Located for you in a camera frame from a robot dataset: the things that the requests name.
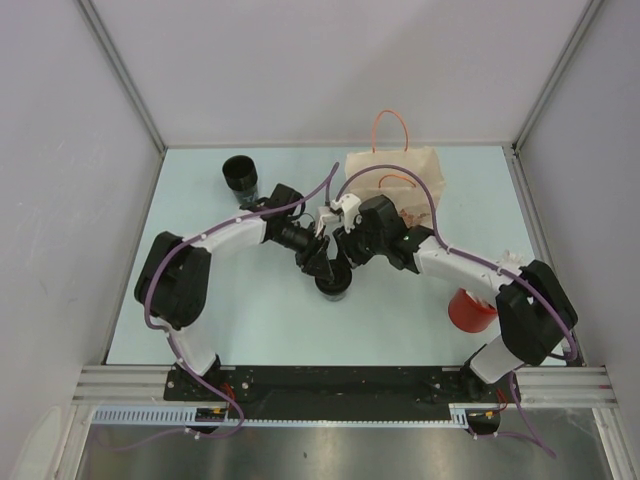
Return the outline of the black coffee cup lid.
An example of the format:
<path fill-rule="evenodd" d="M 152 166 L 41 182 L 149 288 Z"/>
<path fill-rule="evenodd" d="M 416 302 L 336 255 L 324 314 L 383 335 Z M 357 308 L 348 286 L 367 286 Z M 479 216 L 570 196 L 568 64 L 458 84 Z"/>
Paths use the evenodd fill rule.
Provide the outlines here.
<path fill-rule="evenodd" d="M 318 290 L 328 296 L 339 296 L 344 294 L 352 282 L 352 272 L 349 266 L 337 261 L 331 262 L 333 277 L 331 280 L 315 278 L 315 285 Z"/>

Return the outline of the dark translucent coffee cup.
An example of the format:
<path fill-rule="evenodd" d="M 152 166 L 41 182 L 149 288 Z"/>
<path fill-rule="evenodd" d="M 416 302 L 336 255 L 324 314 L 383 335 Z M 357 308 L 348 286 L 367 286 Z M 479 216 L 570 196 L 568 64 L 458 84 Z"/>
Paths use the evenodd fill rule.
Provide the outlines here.
<path fill-rule="evenodd" d="M 343 300 L 348 292 L 347 288 L 320 288 L 322 296 L 331 302 Z"/>

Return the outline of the tall black tumbler cup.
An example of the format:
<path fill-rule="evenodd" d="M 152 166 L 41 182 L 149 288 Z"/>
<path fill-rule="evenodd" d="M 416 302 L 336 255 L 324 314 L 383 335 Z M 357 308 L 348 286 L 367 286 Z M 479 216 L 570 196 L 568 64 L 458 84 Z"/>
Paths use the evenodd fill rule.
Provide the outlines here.
<path fill-rule="evenodd" d="M 252 203 L 258 198 L 258 174 L 251 157 L 230 157 L 224 162 L 222 173 L 239 205 Z"/>

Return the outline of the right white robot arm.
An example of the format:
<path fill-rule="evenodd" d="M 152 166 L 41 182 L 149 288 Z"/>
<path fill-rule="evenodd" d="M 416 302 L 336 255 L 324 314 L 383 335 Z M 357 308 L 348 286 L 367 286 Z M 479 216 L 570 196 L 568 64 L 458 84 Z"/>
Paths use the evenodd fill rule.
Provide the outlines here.
<path fill-rule="evenodd" d="M 433 229 L 407 227 L 384 195 L 362 201 L 345 194 L 330 208 L 341 219 L 334 232 L 339 252 L 353 266 L 383 256 L 398 270 L 449 281 L 496 309 L 499 336 L 466 362 L 468 371 L 461 376 L 462 391 L 473 401 L 486 400 L 510 371 L 540 365 L 578 321 L 558 278 L 542 261 L 492 263 L 444 247 Z"/>

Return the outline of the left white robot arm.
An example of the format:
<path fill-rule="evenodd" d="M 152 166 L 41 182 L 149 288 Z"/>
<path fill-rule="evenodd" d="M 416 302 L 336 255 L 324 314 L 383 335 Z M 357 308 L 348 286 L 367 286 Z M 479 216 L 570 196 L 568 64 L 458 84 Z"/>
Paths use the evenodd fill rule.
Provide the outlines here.
<path fill-rule="evenodd" d="M 333 281 L 329 240 L 297 223 L 296 210 L 305 209 L 303 195 L 278 184 L 268 198 L 243 206 L 238 219 L 189 241 L 168 231 L 156 236 L 134 287 L 147 326 L 163 331 L 178 363 L 190 370 L 186 387 L 197 398 L 214 397 L 220 374 L 215 348 L 204 339 L 198 323 L 205 305 L 211 266 L 264 242 L 273 241 L 295 253 L 302 273 Z"/>

